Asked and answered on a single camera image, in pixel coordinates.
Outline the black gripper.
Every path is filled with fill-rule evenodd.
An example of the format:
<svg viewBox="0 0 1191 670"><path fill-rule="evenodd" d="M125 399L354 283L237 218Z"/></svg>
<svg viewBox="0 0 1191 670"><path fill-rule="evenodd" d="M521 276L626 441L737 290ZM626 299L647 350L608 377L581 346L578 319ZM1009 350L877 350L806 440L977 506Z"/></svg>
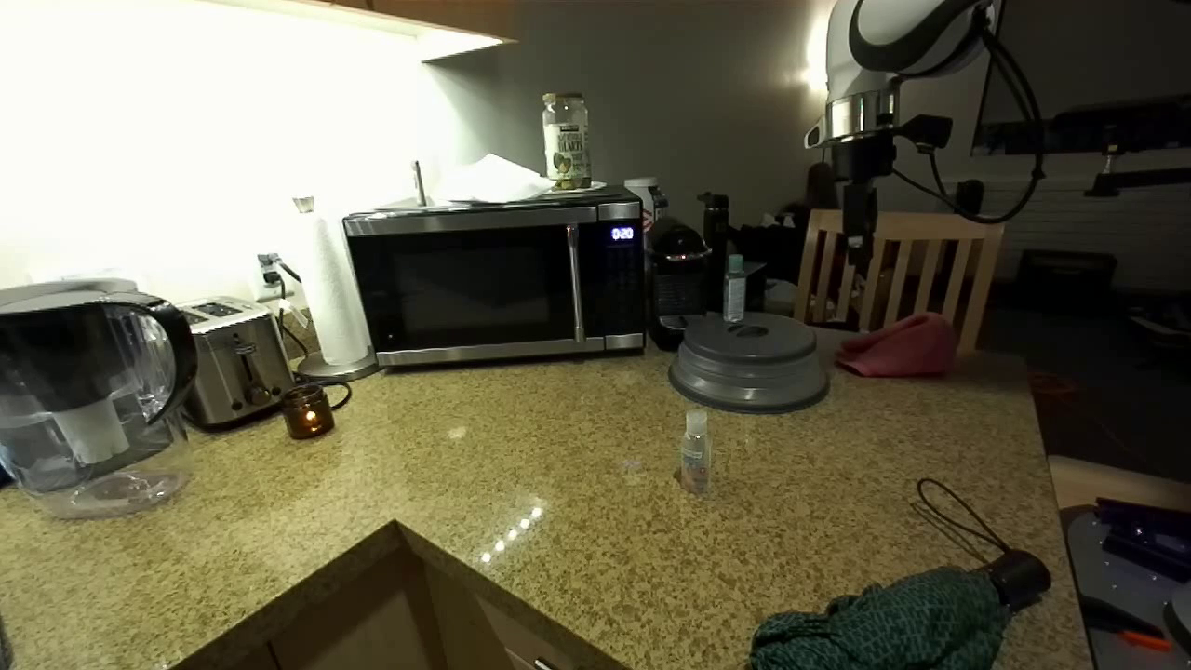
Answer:
<svg viewBox="0 0 1191 670"><path fill-rule="evenodd" d="M877 218L876 181L893 172L895 147L890 135L844 136L833 146L833 172L842 181L842 231L853 264L869 260Z"/></svg>

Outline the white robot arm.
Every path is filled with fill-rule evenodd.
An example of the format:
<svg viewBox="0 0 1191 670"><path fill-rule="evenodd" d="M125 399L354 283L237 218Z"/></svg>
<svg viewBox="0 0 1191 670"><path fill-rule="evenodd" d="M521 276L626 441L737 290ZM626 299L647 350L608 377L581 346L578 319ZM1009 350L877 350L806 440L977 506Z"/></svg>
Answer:
<svg viewBox="0 0 1191 670"><path fill-rule="evenodd" d="M1045 162L1045 118L1037 97L998 38L998 0L833 0L826 13L826 100L805 135L823 147L842 186L842 233L847 264L869 260L877 188L908 136L928 162L950 141L945 115L902 118L902 87L961 70L983 48L1009 87L1029 141L1029 181L998 218L1009 224L1037 188Z"/></svg>

